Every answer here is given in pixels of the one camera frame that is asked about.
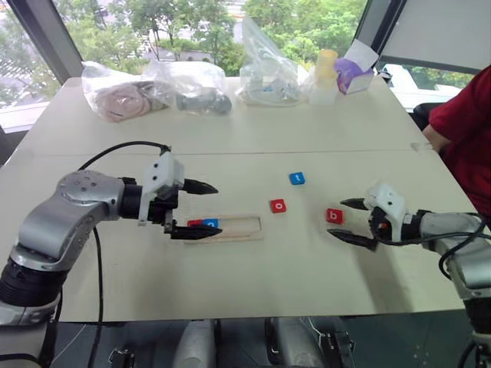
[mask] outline white container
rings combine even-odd
[[[333,81],[330,87],[317,87],[313,85],[308,95],[308,103],[321,106],[332,105],[336,101],[338,93],[339,90],[336,80]]]

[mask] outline white table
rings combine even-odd
[[[42,140],[40,133],[28,138]],[[7,258],[29,211],[53,193],[64,174],[88,158],[18,156],[0,170],[0,260]],[[119,154],[102,159],[94,169],[140,179],[154,158]],[[340,200],[363,196],[379,179],[404,195],[412,211],[473,211],[436,153],[368,150],[178,158],[186,177],[206,180],[220,190],[218,195],[182,195],[178,219],[257,214],[264,238],[184,245],[170,241],[157,225],[139,228],[133,220],[101,224],[105,320],[355,315],[462,307],[453,285],[438,271],[438,255],[419,245],[380,246],[371,253],[331,237],[322,226],[327,207],[340,208]],[[288,174],[297,171],[305,174],[303,186],[288,181]],[[286,213],[270,212],[268,202],[276,198],[285,199]],[[344,228],[366,235],[367,213],[344,210]],[[97,319],[93,239],[69,274],[64,295],[62,320]]]
[[[237,87],[237,78],[229,78],[229,89]],[[94,155],[128,140],[167,143],[180,154],[410,150],[412,143],[427,144],[379,77],[367,91],[339,94],[330,107],[247,107],[231,95],[233,109],[226,117],[167,109],[107,123],[88,106],[81,79],[72,78],[22,141],[18,154]],[[134,147],[126,152],[149,151]]]

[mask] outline blue letter block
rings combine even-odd
[[[213,228],[218,228],[217,218],[205,218],[202,222],[203,225],[212,226]]]
[[[292,174],[290,174],[290,182],[294,185],[294,186],[299,186],[301,184],[304,184],[305,183],[305,178],[304,178],[304,174],[303,172],[294,172]]]

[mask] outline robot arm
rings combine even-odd
[[[350,231],[328,230],[342,241],[372,251],[379,242],[396,246],[421,243],[442,256],[440,270],[453,282],[463,300],[481,360],[491,366],[491,245],[479,236],[484,227],[482,221],[466,213],[420,210],[411,214],[404,198],[386,184],[370,188],[364,199],[347,199],[341,204],[370,210],[369,225],[374,236],[370,239]]]
[[[176,225],[173,210],[178,206],[180,190],[191,194],[218,192],[204,182],[184,179],[182,164],[169,151],[146,170],[142,186],[131,178],[118,179],[90,170],[73,172],[60,180],[53,196],[22,223],[2,272],[0,354],[18,353],[18,345],[9,338],[12,326],[21,327],[15,331],[24,331],[26,337],[39,334],[38,327],[43,324],[45,329],[68,272],[99,222],[119,218],[138,219],[138,225],[152,222],[162,225],[163,232],[174,239],[219,234],[221,229],[206,225]]]

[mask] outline black cable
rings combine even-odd
[[[15,354],[2,354],[0,355],[0,362],[8,362],[10,360],[29,360],[39,365],[38,358],[31,354],[15,353]]]
[[[94,366],[95,357],[97,355],[97,349],[99,347],[99,341],[101,340],[101,332],[102,332],[102,320],[104,316],[104,291],[103,291],[103,283],[102,283],[102,254],[101,254],[101,240],[99,239],[99,232],[97,228],[94,226],[94,237],[95,237],[95,245],[97,248],[97,273],[98,273],[98,281],[99,281],[99,316],[97,318],[97,329],[95,331],[94,342],[92,343],[91,355],[89,357],[88,367],[92,368]]]
[[[474,366],[479,367],[481,362],[481,352],[479,351],[479,345],[476,345],[476,351],[474,352]]]
[[[60,290],[60,300],[58,301],[58,306],[56,307],[56,314],[54,315],[55,322],[58,322],[60,320],[62,307],[63,307],[63,289]]]
[[[96,156],[92,157],[86,163],[84,163],[84,165],[82,165],[79,170],[85,170],[91,164],[95,163],[101,157],[106,156],[108,153],[111,153],[115,150],[118,150],[118,149],[124,148],[124,147],[128,147],[128,146],[157,147],[157,148],[160,148],[160,154],[170,151],[170,148],[168,146],[166,146],[165,144],[148,142],[146,140],[135,140],[135,141],[131,141],[131,142],[120,143],[120,144],[117,144],[116,146],[112,146],[108,149],[105,149],[101,153],[98,153]],[[101,240],[99,238],[99,233],[97,232],[97,228],[95,226],[94,226],[94,236],[95,236],[95,243],[96,243],[96,248],[97,248],[97,271],[98,271],[97,278],[98,278],[98,284],[99,284],[99,315],[97,318],[97,329],[95,332],[94,342],[92,343],[91,355],[89,356],[89,362],[87,365],[89,368],[92,368],[94,366],[95,357],[97,355],[97,349],[99,347],[99,341],[101,340],[102,321],[104,319],[104,291],[103,291],[103,277],[102,277]]]
[[[377,229],[375,228],[376,223],[373,222],[371,225],[371,231],[374,234],[374,239],[377,240],[380,243],[386,244],[386,245],[409,245],[409,244],[420,244],[423,242],[432,242],[438,239],[443,239],[443,238],[454,238],[454,237],[460,237],[460,236],[465,236],[466,239],[464,239],[462,242],[460,242],[458,245],[455,247],[451,248],[449,251],[444,253],[441,257],[440,260],[438,261],[438,268],[440,269],[441,273],[443,276],[451,280],[452,278],[450,277],[449,273],[445,271],[445,261],[450,257],[451,255],[455,254],[455,252],[459,251],[466,245],[468,245],[470,242],[474,241],[476,238],[486,238],[486,239],[491,239],[491,236],[487,234],[483,234],[483,229],[486,226],[486,223],[484,220],[481,218],[481,216],[477,213],[473,212],[468,212],[467,215],[475,216],[480,219],[480,224],[476,231],[474,232],[446,232],[444,234],[438,234],[438,235],[431,235],[431,236],[425,236],[421,238],[414,238],[414,239],[409,239],[409,240],[403,240],[403,241],[390,241],[386,239],[382,239],[378,233]]]
[[[466,348],[462,352],[462,355],[460,356],[459,364],[457,365],[457,368],[465,367],[467,358],[469,357],[470,352],[473,351],[474,347],[476,347],[476,343],[473,341],[471,341],[469,345],[466,346]]]
[[[160,143],[155,143],[155,142],[148,142],[146,140],[134,140],[132,142],[125,142],[125,143],[120,143],[117,144],[116,146],[112,146],[108,149],[105,149],[101,153],[97,154],[96,156],[92,157],[89,159],[84,165],[80,166],[79,170],[85,170],[87,167],[95,163],[98,159],[100,159],[102,156],[106,156],[108,153],[111,153],[115,150],[118,150],[119,148],[123,147],[128,147],[128,146],[152,146],[152,147],[157,147],[160,148],[161,153],[170,151],[170,148],[166,146],[165,144],[160,144]]]
[[[487,234],[479,234],[477,235],[478,238],[485,238],[485,239],[488,239],[488,240],[491,240],[491,235],[487,235]]]
[[[449,280],[452,280],[452,278],[450,277],[450,274],[447,271],[445,271],[445,261],[448,259],[448,257],[450,257],[451,255],[454,255],[457,251],[459,251],[460,249],[462,249],[463,247],[465,247],[466,245],[468,245],[470,242],[473,242],[474,239],[476,239],[477,236],[481,232],[483,232],[484,227],[486,226],[486,223],[484,222],[484,220],[479,215],[477,215],[476,213],[469,214],[469,215],[476,216],[476,217],[478,217],[481,220],[481,223],[477,227],[476,231],[474,233],[472,233],[471,235],[469,235],[466,240],[460,242],[455,247],[449,249],[446,253],[444,253],[440,257],[440,260],[438,261],[438,268],[440,269],[440,271],[443,274],[443,276],[445,276]]]

